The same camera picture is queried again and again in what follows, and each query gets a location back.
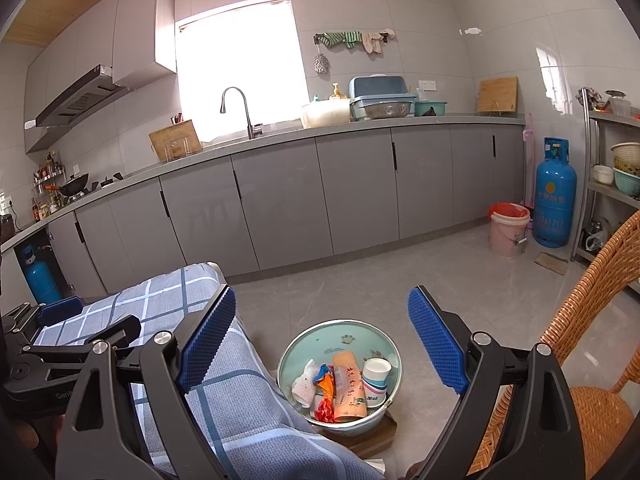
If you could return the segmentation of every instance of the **range hood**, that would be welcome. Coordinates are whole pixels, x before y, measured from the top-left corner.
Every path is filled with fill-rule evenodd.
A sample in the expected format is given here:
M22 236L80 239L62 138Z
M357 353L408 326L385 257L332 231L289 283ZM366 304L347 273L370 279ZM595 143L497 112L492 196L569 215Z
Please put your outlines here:
M111 67L98 65L53 99L37 117L36 126L65 133L100 108L131 91L113 84Z

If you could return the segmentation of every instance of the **gas cylinder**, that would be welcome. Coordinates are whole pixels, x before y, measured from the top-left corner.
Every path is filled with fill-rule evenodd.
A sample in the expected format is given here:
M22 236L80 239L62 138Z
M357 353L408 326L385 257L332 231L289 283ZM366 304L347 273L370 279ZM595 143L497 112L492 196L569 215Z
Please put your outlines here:
M545 137L545 160L536 170L533 236L545 247L569 241L577 176L569 165L569 141Z
M38 303L55 303L60 301L60 291L51 275L51 271L45 262L37 262L33 253L33 248L28 245L22 250L24 263L24 277L27 279L29 288Z

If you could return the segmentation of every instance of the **gray countertop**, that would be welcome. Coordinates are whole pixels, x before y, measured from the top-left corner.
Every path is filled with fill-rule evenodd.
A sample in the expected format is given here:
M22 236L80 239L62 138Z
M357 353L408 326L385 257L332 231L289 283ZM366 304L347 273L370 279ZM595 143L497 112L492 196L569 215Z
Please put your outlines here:
M336 124L334 126L324 126L322 128L309 128L306 130L295 130L293 132L286 133L274 133L270 135L264 135L258 137L257 139L249 140L245 137L237 140L233 140L231 142L226 142L221 145L213 145L205 148L201 152L195 153L193 155L179 158L177 160L173 160L171 162L159 163L149 166L144 170L141 170L131 176L125 178L124 180L117 180L113 184L109 184L106 187L99 189L91 193L90 195L77 200L70 205L63 207L61 210L56 211L53 215L41 220L40 222L36 222L35 224L27 227L25 230L21 231L13 238L6 241L2 246L0 246L0 252L4 253L8 249L19 244L21 241L25 240L29 236L33 235L35 232L44 228L49 222L55 220L56 218L60 218L62 215L65 215L83 205L87 205L94 200L98 200L103 198L111 193L117 192L121 189L125 189L126 187L133 186L135 184L139 184L140 182L144 182L145 180L149 180L150 178L155 178L157 176L163 175L165 173L169 173L171 171L180 170L181 168L186 168L188 166L192 166L193 164L198 164L200 162L206 162L208 160L213 160L214 158L219 158L220 156L233 155L234 153L245 152L247 150L252 150L254 148L261 148L263 146L271 146L273 144L279 144L281 142L289 142L290 140L300 140L300 139L308 139L310 137L321 137L325 135L331 134L340 134L347 132L358 132L362 130L373 130L376 128L391 128L394 126L418 126L424 124L518 124L524 125L525 120L522 114L519 114L517 117L487 117L480 116L476 114L451 114L444 115L440 117L407 117L402 119L380 119L375 121L361 121L356 123L348 123L348 124Z

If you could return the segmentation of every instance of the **wooden cutting board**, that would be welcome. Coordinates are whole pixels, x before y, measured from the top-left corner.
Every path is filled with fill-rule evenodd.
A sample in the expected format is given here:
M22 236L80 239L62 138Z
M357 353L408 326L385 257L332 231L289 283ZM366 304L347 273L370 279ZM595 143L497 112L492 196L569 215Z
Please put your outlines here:
M478 112L515 112L518 104L518 78L500 77L480 82Z
M190 155L202 149L191 120L151 132L149 139L161 162Z

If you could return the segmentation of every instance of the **faucet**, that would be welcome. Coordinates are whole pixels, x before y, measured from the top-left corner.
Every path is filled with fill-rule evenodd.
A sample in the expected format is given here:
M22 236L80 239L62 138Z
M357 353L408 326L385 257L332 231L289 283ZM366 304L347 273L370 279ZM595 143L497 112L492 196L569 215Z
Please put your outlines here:
M246 130L249 133L249 138L255 139L254 127L251 126L251 119L249 118L249 108L246 105L246 97L244 96L244 92L242 92L242 90L239 89L237 86L230 86L229 88L225 88L225 91L222 92L222 102L220 103L220 113L226 114L225 94L227 90L231 90L232 88L235 88L236 90L238 90L240 92L240 95L242 96L242 100L244 101L244 113L246 114Z

